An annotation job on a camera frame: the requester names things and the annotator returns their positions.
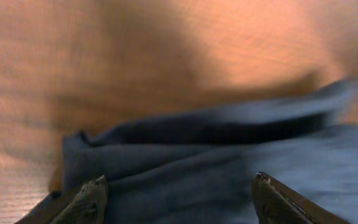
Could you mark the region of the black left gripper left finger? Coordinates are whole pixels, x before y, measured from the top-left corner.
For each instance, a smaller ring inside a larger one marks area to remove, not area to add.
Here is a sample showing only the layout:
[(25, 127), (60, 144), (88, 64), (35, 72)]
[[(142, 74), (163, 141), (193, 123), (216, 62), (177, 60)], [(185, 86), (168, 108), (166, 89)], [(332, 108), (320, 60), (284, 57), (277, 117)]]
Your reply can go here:
[(108, 203), (108, 183), (104, 175), (81, 186), (69, 204), (51, 224), (103, 224)]

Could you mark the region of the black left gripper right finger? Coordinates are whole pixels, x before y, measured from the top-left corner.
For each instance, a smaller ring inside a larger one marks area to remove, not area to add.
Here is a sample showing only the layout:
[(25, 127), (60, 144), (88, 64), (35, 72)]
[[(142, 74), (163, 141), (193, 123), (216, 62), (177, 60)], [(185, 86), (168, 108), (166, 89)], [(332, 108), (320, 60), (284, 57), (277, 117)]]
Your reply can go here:
[(256, 173), (251, 192), (259, 224), (351, 224), (265, 172)]

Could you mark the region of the teal blue shorts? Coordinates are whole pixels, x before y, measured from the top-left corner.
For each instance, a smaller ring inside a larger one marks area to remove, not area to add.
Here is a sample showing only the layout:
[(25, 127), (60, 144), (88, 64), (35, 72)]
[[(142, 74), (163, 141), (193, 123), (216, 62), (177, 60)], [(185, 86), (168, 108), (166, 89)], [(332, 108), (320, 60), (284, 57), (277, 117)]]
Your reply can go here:
[(358, 223), (358, 125), (338, 114), (358, 94), (345, 79), (305, 96), (236, 103), (119, 124), (62, 142), (63, 188), (25, 217), (50, 223), (104, 175), (103, 223), (258, 223), (252, 179), (265, 172)]

